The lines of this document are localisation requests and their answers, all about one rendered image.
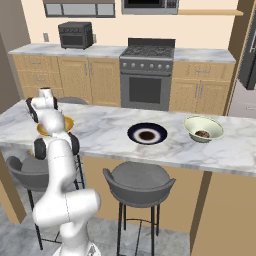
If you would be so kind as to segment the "dark grey fridge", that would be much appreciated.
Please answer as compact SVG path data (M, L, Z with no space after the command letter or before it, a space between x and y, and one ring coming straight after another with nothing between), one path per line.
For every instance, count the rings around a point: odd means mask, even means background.
M228 115L256 118L256 13L250 25Z

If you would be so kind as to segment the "grey overhead microwave oven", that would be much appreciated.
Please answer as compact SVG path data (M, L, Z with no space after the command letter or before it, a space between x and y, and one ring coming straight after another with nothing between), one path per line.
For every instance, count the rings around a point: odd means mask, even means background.
M122 13L131 15L177 15L179 0L122 0Z

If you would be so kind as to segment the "grey stove with oven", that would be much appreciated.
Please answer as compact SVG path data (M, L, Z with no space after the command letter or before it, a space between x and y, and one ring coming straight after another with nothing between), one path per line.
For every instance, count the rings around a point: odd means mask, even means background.
M175 39L129 38L120 55L123 108L168 111Z

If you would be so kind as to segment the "wooden base cupboard run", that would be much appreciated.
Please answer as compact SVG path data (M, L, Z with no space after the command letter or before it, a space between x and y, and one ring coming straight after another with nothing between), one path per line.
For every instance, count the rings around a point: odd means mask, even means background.
M90 105L121 106L117 58L13 55L25 98L50 87L56 98L78 97Z
M170 110L223 115L234 63L175 61Z

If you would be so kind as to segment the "pale green bowl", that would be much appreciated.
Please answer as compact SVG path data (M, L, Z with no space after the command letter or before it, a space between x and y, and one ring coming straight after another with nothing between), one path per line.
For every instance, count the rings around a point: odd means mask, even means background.
M224 135L224 128L217 121L204 116L189 116L182 121L182 125L189 136L199 143L208 143Z

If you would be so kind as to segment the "glass-door wall cupboard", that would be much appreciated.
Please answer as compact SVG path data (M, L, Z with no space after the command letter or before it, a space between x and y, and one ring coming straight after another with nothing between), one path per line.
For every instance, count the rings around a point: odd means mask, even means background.
M47 17L113 18L115 0L42 0Z

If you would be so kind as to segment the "black toaster oven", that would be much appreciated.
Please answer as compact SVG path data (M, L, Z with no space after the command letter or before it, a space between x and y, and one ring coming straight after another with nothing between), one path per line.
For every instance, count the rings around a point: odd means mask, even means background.
M86 49L93 45L91 22L66 22L58 25L61 47Z

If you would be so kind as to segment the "dark blue plate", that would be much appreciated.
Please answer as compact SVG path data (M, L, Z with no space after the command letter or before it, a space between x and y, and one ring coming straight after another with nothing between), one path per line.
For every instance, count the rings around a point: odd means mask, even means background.
M153 140L142 140L139 134L143 131L150 131L155 135ZM138 144L142 145L154 145L161 143L167 138L167 130L155 123L137 123L132 125L127 131L128 137Z

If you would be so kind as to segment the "wooden island base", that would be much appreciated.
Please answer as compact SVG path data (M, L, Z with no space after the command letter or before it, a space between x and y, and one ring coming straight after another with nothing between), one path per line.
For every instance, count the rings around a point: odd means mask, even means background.
M85 157L86 183L102 197L98 216L88 223L90 238L102 256L115 256L121 243L124 256L150 256L148 209L127 209L130 222L117 236L118 203L107 182L94 181L104 168L113 169L117 160ZM256 178L168 167L176 179L168 199L161 205L160 234L155 238L156 256L256 256ZM9 222L0 206L0 256L51 256L58 245L52 240L57 229L47 228L40 249L32 217L22 224Z

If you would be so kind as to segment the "grey bar stool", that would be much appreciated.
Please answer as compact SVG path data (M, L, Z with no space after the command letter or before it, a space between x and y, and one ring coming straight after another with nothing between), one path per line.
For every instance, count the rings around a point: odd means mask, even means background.
M32 192L45 192L49 183L49 170L47 160L37 160L32 155L28 156L25 160L21 161L16 156L9 156L6 159L6 165L8 170L14 175L19 183L27 190L28 198L30 202L31 210L34 208L34 200ZM73 182L75 188L79 190L78 183L82 184L82 188L85 188L85 182L81 167L81 161L79 156L75 156L75 170L76 177L79 175L81 182L77 181L77 178ZM51 243L60 243L57 241L59 232L57 233L55 240L48 240L41 237L39 227L35 225L37 239L40 250L43 250L42 241Z
M126 228L126 207L151 209L151 256L155 256L155 237L159 235L160 204L176 182L159 165L124 162L110 171L103 169L110 192L119 202L117 253L120 255L121 228Z
M59 98L58 102L87 105L87 103L83 99L80 99L78 97L63 97L63 98Z

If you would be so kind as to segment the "wooden wall shelf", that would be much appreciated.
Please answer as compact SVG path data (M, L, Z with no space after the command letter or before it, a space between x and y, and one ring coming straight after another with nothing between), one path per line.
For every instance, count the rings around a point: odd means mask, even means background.
M235 9L180 9L178 15L243 16L244 13Z

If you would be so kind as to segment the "dark brown food piece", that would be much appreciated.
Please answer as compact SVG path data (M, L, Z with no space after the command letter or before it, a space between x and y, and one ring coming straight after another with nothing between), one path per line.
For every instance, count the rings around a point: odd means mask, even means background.
M142 140L153 140L155 138L155 135L150 131L143 131L139 134L139 137Z

